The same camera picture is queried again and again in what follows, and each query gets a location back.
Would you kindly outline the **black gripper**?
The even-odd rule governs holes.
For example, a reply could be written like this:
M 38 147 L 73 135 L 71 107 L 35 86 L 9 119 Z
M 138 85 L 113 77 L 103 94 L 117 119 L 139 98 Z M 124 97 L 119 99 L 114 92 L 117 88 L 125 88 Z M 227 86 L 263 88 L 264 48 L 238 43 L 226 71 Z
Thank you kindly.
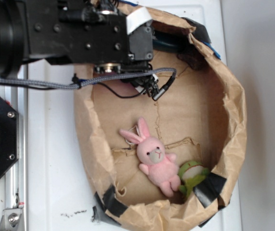
M 26 2 L 28 58 L 50 64 L 94 64 L 99 71 L 144 71 L 153 58 L 146 8 L 125 15 L 109 0 Z

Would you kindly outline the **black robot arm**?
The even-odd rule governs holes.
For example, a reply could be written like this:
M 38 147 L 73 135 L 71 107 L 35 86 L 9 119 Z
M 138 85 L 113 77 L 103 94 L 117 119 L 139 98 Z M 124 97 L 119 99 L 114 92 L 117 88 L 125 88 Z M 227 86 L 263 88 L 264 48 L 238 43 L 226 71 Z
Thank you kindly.
M 94 64 L 98 72 L 144 71 L 153 58 L 153 30 L 129 17 L 115 0 L 0 0 L 0 76 L 16 77 L 38 60 Z

